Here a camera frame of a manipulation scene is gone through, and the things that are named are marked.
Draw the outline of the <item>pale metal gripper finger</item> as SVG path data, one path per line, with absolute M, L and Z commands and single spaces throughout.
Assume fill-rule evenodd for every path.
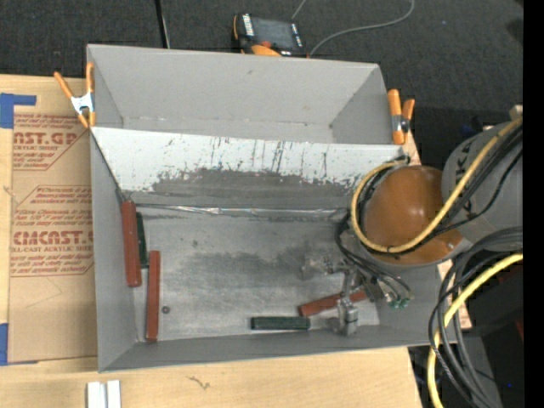
M 302 279 L 305 281 L 317 275 L 333 275 L 337 272 L 337 264 L 329 256 L 308 257 L 302 265 Z
M 348 297 L 342 297 L 337 301 L 337 318 L 329 319 L 329 327 L 336 334 L 346 337 L 357 332 L 359 310 Z

